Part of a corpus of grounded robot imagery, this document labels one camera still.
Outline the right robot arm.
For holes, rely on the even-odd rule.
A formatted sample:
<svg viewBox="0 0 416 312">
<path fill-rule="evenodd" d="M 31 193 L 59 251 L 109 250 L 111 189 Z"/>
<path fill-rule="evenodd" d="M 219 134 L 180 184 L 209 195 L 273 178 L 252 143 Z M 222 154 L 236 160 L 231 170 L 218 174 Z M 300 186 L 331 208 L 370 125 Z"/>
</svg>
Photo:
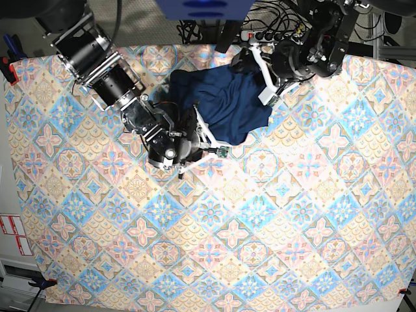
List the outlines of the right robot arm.
<svg viewBox="0 0 416 312">
<path fill-rule="evenodd" d="M 179 174 L 212 158 L 225 158 L 230 145 L 217 140 L 197 105 L 184 113 L 176 103 L 152 103 L 134 72 L 99 26 L 87 1 L 35 1 L 35 18 L 46 35 L 55 34 L 55 48 L 65 68 L 82 87 L 93 89 L 101 111 L 120 111 L 125 129 L 138 135 L 148 162 Z"/>
</svg>

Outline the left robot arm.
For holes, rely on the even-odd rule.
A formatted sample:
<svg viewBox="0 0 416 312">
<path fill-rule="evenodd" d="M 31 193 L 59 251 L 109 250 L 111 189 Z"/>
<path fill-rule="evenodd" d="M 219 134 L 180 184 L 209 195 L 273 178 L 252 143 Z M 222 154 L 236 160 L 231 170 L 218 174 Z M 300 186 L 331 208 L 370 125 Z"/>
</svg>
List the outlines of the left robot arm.
<svg viewBox="0 0 416 312">
<path fill-rule="evenodd" d="M 249 35 L 233 57 L 236 73 L 256 73 L 266 103 L 315 76 L 330 78 L 341 71 L 358 11 L 356 1 L 273 1 L 277 18 Z"/>
</svg>

